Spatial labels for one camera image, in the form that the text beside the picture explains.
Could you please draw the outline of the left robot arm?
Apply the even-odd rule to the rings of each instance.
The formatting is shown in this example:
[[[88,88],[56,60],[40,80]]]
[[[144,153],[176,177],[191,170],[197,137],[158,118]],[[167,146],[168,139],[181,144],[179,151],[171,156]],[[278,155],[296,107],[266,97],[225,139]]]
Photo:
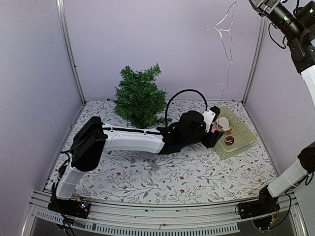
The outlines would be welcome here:
[[[203,114],[188,111],[178,122],[156,129],[123,128],[105,124],[100,117],[91,117],[74,136],[70,149],[62,153],[68,156],[53,184],[53,201],[62,213],[70,213],[73,190],[84,173],[98,167],[104,151],[141,151],[153,154],[173,154],[184,147],[201,143],[212,148],[223,132],[212,130],[213,122],[221,110],[213,106]]]

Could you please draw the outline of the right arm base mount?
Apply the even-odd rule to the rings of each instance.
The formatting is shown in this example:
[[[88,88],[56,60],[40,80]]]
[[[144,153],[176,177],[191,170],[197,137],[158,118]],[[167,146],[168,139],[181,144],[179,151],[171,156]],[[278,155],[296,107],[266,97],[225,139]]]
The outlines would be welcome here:
[[[278,219],[280,205],[279,197],[260,196],[258,200],[251,202],[240,202],[236,208],[235,213],[240,215],[241,219],[248,219],[263,215],[266,217],[253,220],[253,225],[261,231],[269,230]]]

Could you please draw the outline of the clear string light garland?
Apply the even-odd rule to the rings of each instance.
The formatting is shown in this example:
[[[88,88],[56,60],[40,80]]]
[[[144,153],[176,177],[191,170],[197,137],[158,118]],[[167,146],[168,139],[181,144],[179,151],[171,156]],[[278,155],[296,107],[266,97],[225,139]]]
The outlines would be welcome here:
[[[237,0],[232,0],[231,4],[227,8],[224,16],[218,20],[212,27],[208,28],[207,31],[215,30],[220,38],[220,43],[223,48],[224,57],[227,60],[227,70],[225,80],[221,82],[222,91],[220,94],[220,100],[218,105],[223,102],[224,94],[226,91],[229,90],[229,76],[230,76],[230,69],[232,64],[235,63],[235,57],[233,55],[233,46],[234,40],[231,33],[231,29],[234,25],[234,18],[235,18],[235,8],[238,4]]]

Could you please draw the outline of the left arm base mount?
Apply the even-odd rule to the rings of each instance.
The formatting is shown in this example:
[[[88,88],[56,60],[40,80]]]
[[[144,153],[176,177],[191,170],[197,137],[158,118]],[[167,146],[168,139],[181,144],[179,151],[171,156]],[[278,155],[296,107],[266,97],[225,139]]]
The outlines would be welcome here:
[[[91,208],[90,204],[89,200],[82,197],[76,200],[61,200],[56,196],[52,196],[48,204],[48,209],[61,215],[87,219]]]

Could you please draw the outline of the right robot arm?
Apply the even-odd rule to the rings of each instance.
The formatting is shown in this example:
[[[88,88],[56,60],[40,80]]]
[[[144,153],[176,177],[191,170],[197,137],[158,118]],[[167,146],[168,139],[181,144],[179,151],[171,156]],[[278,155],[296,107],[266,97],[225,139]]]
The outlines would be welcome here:
[[[266,21],[247,109],[280,175],[315,140],[315,109],[283,34]]]

